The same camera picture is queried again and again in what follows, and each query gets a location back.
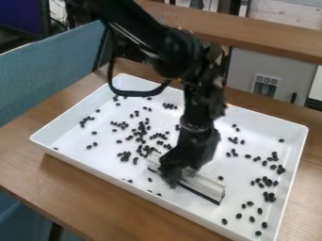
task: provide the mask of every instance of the white tray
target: white tray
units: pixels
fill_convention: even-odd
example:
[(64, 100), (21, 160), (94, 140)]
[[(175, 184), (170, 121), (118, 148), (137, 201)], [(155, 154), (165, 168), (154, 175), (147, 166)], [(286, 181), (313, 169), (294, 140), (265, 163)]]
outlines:
[[(148, 90), (157, 84), (127, 74), (120, 74), (114, 78), (114, 82), (121, 89)], [(186, 217), (202, 226), (220, 233), (233, 240), (275, 240), (282, 222), (282, 215), (294, 181), (298, 162), (302, 154), (308, 128), (290, 121), (273, 118), (244, 108), (229, 105), (227, 115), (216, 121), (216, 127), (221, 133), (222, 141), (218, 145), (214, 160), (204, 166), (200, 173), (210, 179), (217, 180), (219, 175), (224, 177), (226, 196), (220, 206), (204, 200), (189, 191), (177, 187), (170, 189), (162, 180), (146, 169), (147, 161), (139, 157), (138, 164), (132, 163), (136, 154), (137, 142), (124, 140), (132, 134), (131, 129), (137, 128), (137, 123), (145, 118), (151, 120), (151, 134), (155, 132), (170, 131), (169, 142), (175, 146), (178, 131), (175, 124), (178, 123), (183, 112), (183, 93), (179, 89), (166, 88), (165, 91), (151, 101), (144, 98), (119, 97), (121, 106), (116, 106), (113, 101), (115, 95), (108, 85), (104, 85), (80, 103), (51, 121), (37, 133), (31, 136), (35, 142), (47, 153), (98, 176), (114, 185), (126, 189), (136, 195), (163, 206), (170, 211)], [(162, 103), (172, 103), (179, 106), (177, 110), (165, 109)], [(149, 112), (142, 106), (150, 107)], [(140, 117), (130, 119), (129, 115), (139, 110)], [(81, 128), (79, 121), (86, 116), (92, 116), (95, 120)], [(114, 126), (111, 121), (127, 121), (130, 127), (124, 131), (112, 133)], [(237, 124), (240, 132), (232, 127)], [(233, 144), (228, 137), (245, 139), (246, 144)], [(122, 144), (116, 144), (117, 139), (122, 139)], [(98, 147), (87, 150), (87, 146), (93, 141)], [(148, 139), (147, 144), (154, 145), (155, 141)], [(162, 153), (166, 150), (156, 145)], [(226, 152), (235, 148), (239, 157), (226, 157)], [(117, 157), (117, 153), (123, 151), (132, 152), (131, 161), (123, 163)], [(254, 163), (245, 158), (245, 154), (261, 156), (262, 161), (271, 156), (272, 152), (279, 154), (280, 161), (269, 163), (265, 168), (261, 162)], [(269, 168), (270, 164), (283, 164), (286, 172), (278, 175), (276, 170)], [(273, 181), (278, 180), (277, 187), (260, 188), (251, 186), (250, 181), (258, 177), (267, 176)], [(263, 192), (274, 192), (277, 200), (274, 203), (265, 202)], [(243, 210), (242, 203), (253, 201), (254, 205)], [(264, 212), (257, 214), (257, 208)], [(241, 213), (243, 217), (236, 219), (235, 215)], [(251, 223), (249, 217), (254, 216), (256, 221)], [(226, 218), (227, 225), (221, 220)], [(268, 228), (263, 230), (263, 221), (268, 223)]]

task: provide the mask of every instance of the wooden table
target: wooden table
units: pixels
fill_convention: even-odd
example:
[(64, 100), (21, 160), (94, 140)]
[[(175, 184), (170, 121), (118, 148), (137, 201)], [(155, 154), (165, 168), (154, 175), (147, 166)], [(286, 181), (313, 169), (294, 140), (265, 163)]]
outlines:
[[(160, 80), (131, 61), (116, 72)], [(105, 82), (91, 74), (0, 128), (0, 186), (26, 205), (86, 239), (108, 241), (227, 240), (183, 217), (74, 168), (34, 146), (29, 136)], [(322, 113), (239, 90), (231, 104), (310, 128), (279, 240), (322, 240)]]

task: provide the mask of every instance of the robotic arm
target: robotic arm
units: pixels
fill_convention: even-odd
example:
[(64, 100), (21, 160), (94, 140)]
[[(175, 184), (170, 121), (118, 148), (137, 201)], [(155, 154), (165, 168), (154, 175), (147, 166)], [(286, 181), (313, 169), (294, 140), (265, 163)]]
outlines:
[[(131, 40), (167, 78), (181, 78), (185, 112), (175, 148), (160, 158), (160, 172), (170, 184), (182, 179), (183, 169), (198, 170), (212, 160), (220, 134), (214, 121), (224, 115), (222, 77), (210, 48), (185, 31), (161, 25), (132, 0), (82, 1), (105, 26)], [(118, 95), (149, 96), (160, 93), (169, 81), (153, 91), (123, 91), (112, 84), (113, 59), (108, 80)]]

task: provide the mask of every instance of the white wall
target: white wall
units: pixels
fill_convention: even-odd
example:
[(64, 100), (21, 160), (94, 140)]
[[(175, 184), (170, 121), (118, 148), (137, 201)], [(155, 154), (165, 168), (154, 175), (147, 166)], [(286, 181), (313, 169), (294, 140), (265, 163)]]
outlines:
[(304, 105), (314, 80), (316, 68), (317, 65), (312, 63), (233, 49), (227, 85), (231, 88), (250, 91), (253, 76), (257, 72), (280, 77), (282, 81), (276, 99), (290, 102), (292, 93), (296, 92), (298, 97), (295, 104)]

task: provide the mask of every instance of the cable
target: cable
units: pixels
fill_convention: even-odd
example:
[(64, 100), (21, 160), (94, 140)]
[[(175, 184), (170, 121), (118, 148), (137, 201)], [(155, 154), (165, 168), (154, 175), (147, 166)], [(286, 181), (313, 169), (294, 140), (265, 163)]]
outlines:
[(116, 36), (112, 29), (110, 29), (110, 37), (111, 37), (111, 43), (112, 43), (111, 44), (112, 55), (111, 55), (111, 59), (109, 60), (106, 77), (107, 77), (107, 82), (109, 87), (115, 94), (121, 95), (121, 96), (128, 96), (128, 97), (148, 97), (148, 96), (154, 96), (154, 95), (160, 94), (169, 85), (172, 79), (165, 79), (163, 80), (160, 86), (148, 91), (120, 90), (118, 88), (115, 88), (113, 86), (113, 70), (114, 70), (114, 63), (115, 63), (115, 52), (116, 52), (115, 48), (117, 47), (117, 44), (116, 44)]
[(57, 24), (59, 24), (60, 26), (62, 26), (65, 30), (68, 30), (67, 26), (64, 25), (62, 22), (60, 22), (57, 19), (54, 19), (53, 17), (50, 17), (53, 21), (55, 21)]

